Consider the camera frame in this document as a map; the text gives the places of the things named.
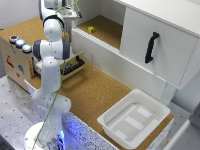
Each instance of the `yellow toy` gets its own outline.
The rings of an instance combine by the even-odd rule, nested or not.
[[[88,28],[88,31],[89,31],[90,33],[94,33],[94,32],[95,32],[95,29],[94,29],[93,26],[90,26],[90,27]]]

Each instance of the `white tray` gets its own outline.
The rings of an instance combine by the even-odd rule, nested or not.
[[[166,118],[170,109],[140,90],[133,90],[98,118],[108,136],[136,149]]]

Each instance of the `brown countertop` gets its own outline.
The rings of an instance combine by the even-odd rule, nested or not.
[[[0,36],[8,42],[11,35],[18,35],[30,45],[35,40],[45,39],[43,25],[39,17],[0,31]],[[40,88],[41,86],[39,76],[29,82],[36,88]],[[104,133],[102,126],[97,123],[97,118],[130,91],[131,89],[86,63],[83,70],[63,82],[60,94],[71,99],[72,113],[120,150],[123,150],[121,146]],[[172,119],[173,115],[169,115],[137,150],[146,149]]]

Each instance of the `white cabinet door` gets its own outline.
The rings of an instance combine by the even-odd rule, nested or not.
[[[146,64],[145,56],[153,32],[160,37],[154,41],[153,60]],[[179,86],[197,40],[191,34],[126,8],[120,54]]]

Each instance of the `white plastic tub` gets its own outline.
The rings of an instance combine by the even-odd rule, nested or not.
[[[166,106],[133,90],[97,120],[122,147],[136,149],[169,113]]]

